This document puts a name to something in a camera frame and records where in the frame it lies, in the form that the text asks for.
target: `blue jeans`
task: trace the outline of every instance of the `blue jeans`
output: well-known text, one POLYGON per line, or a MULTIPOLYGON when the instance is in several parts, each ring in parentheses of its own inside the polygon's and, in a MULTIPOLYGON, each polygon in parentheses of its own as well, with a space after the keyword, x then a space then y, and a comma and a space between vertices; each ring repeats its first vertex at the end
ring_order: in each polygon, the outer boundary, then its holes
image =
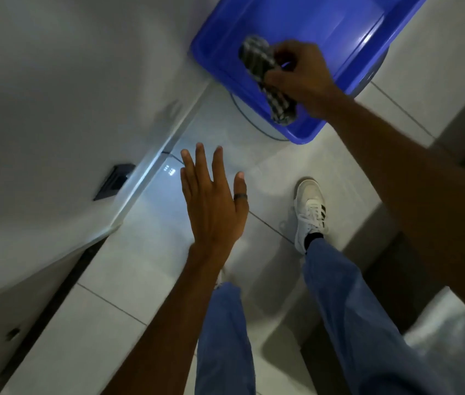
MULTIPOLYGON (((404 342, 359 268, 341 252, 324 239, 314 239, 302 272, 352 394, 447 393, 404 342)), ((197 363, 196 395, 256 394, 240 289, 231 283, 212 294, 197 363)))

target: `white wall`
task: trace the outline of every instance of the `white wall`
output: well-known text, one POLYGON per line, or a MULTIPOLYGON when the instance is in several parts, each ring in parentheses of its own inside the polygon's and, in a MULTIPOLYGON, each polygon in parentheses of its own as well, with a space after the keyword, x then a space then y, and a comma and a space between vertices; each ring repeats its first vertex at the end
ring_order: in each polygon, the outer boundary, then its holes
POLYGON ((110 228, 207 85, 187 52, 217 1, 0 0, 0 288, 110 228))

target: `gray checkered cloth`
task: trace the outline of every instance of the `gray checkered cloth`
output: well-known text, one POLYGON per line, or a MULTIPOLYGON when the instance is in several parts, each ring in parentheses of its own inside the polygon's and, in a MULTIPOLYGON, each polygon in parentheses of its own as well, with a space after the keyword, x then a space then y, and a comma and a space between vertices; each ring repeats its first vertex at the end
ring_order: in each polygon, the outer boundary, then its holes
POLYGON ((260 86, 260 90, 265 94, 271 108, 271 118, 273 121, 282 126, 294 122, 297 117, 296 101, 264 84, 264 76, 268 70, 282 69, 276 63, 269 43, 261 37, 248 36, 243 41, 238 56, 251 77, 260 86))

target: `forearm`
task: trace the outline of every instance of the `forearm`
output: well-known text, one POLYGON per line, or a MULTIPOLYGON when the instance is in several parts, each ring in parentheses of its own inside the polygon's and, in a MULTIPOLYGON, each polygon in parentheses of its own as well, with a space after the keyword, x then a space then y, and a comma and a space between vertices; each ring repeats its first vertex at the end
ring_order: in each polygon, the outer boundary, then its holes
POLYGON ((192 246, 169 296, 103 394, 182 394, 227 250, 192 246))
POLYGON ((326 120, 372 182, 430 270, 465 301, 465 170, 341 94, 326 120))

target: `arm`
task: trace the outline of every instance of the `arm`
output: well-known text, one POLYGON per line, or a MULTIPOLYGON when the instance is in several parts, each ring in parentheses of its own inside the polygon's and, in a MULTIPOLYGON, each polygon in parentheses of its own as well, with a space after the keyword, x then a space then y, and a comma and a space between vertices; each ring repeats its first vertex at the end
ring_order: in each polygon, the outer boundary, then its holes
POLYGON ((428 269, 465 302, 465 170, 435 158, 344 95, 316 45, 288 41, 294 72, 271 71, 265 81, 332 125, 428 269))
MULTIPOLYGON (((212 161, 214 182, 203 145, 197 145, 196 165, 186 149, 181 155, 181 183, 195 242, 176 285, 103 395, 183 394, 216 279, 243 233, 249 205, 246 199, 233 200, 222 148, 212 161)), ((242 173, 236 175, 234 190, 247 192, 242 173)))

